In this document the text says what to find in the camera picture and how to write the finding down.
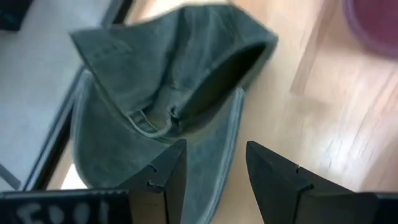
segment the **white surface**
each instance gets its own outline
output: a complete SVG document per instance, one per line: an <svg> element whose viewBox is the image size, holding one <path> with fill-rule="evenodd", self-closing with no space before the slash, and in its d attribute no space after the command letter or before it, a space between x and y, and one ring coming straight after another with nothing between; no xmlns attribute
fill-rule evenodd
<svg viewBox="0 0 398 224"><path fill-rule="evenodd" d="M87 186L81 181L77 174L75 165L72 164L69 168L68 174L63 181L61 186L62 190L73 190L73 189L87 189Z"/></svg>
<svg viewBox="0 0 398 224"><path fill-rule="evenodd" d="M0 31L0 163L22 184L81 65L68 33L98 26L110 2L35 0L20 32Z"/></svg>

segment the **wooden surface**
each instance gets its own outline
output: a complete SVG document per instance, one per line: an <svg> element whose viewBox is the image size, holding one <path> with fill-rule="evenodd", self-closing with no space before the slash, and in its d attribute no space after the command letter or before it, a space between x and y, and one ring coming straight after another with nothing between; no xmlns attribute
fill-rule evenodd
<svg viewBox="0 0 398 224"><path fill-rule="evenodd" d="M262 223L246 168L248 140L351 190L398 191L397 61L358 44L340 1L232 1L280 41L247 92L233 166L213 223ZM212 1L139 0L127 22L186 2Z"/></svg>

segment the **black plastic piece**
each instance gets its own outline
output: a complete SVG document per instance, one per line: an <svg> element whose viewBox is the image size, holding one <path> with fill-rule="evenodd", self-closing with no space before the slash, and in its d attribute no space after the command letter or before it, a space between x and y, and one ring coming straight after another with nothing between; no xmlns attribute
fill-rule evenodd
<svg viewBox="0 0 398 224"><path fill-rule="evenodd" d="M159 223L177 224L181 222L186 171L187 142L179 140L117 189L2 193L0 223L141 224L148 223L142 213L154 215L151 209L164 209L164 220ZM163 202L148 206L153 198Z"/></svg>
<svg viewBox="0 0 398 224"><path fill-rule="evenodd" d="M32 0L0 0L0 29L18 31Z"/></svg>
<svg viewBox="0 0 398 224"><path fill-rule="evenodd" d="M398 223L398 194L354 193L252 141L246 163L264 223Z"/></svg>

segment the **pink object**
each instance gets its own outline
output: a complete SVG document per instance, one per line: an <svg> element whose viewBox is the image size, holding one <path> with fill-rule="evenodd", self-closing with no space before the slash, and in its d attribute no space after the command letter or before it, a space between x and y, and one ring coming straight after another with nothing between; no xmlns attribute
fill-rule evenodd
<svg viewBox="0 0 398 224"><path fill-rule="evenodd" d="M343 0L343 11L364 45L398 57L398 0Z"/></svg>

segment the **fabric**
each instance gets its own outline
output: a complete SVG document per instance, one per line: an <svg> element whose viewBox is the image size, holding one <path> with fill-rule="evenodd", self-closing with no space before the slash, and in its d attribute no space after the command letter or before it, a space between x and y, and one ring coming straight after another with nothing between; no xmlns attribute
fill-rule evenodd
<svg viewBox="0 0 398 224"><path fill-rule="evenodd" d="M83 181L118 186L186 139L182 223L209 223L233 158L244 90L277 37L235 6L207 5L72 39L92 72L72 121Z"/></svg>

